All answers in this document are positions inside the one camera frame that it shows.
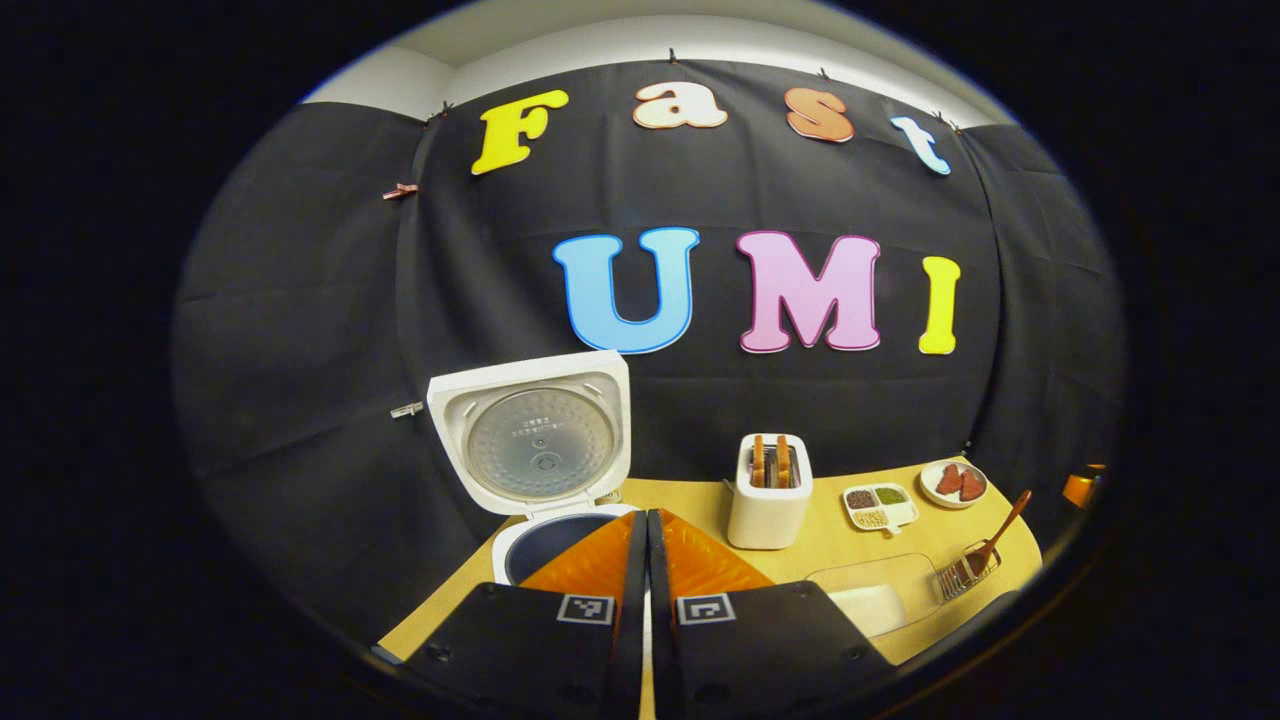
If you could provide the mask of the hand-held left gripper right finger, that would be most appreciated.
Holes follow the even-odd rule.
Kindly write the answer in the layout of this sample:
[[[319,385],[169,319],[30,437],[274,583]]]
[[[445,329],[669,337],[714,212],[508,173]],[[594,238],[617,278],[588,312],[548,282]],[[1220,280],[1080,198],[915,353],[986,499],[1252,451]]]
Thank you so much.
[[[648,514],[658,719],[809,719],[860,702],[896,667],[814,582],[678,594],[675,544]]]

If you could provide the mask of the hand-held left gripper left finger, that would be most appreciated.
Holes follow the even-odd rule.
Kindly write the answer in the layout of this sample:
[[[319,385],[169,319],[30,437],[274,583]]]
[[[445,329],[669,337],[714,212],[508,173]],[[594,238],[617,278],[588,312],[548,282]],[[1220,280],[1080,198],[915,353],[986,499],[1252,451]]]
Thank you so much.
[[[646,514],[626,532],[616,587],[475,585],[404,667],[468,719],[635,719],[643,694]]]

